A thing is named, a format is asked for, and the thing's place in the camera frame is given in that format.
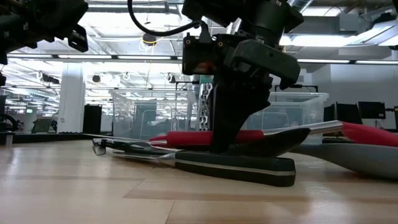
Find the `white pillar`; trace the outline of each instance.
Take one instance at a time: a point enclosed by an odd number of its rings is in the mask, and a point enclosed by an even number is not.
[[[86,76],[82,63],[64,63],[61,82],[58,133],[83,131]]]
[[[24,132],[30,134],[32,132],[33,122],[37,120],[37,107],[26,107],[25,120],[24,120]]]

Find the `plastic storage container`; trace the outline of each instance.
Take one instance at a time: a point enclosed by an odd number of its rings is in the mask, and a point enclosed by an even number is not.
[[[323,122],[323,109],[328,97],[327,93],[272,92],[269,97],[271,105],[251,115],[242,129],[267,130]],[[321,144],[322,134],[309,136],[305,143]]]
[[[196,120],[196,99],[190,91],[111,90],[113,134],[148,140],[168,131],[189,131]]]

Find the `desk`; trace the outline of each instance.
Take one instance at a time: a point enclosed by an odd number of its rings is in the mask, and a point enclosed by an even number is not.
[[[293,187],[218,179],[112,156],[90,141],[0,148],[0,223],[398,223],[398,184],[297,162]]]

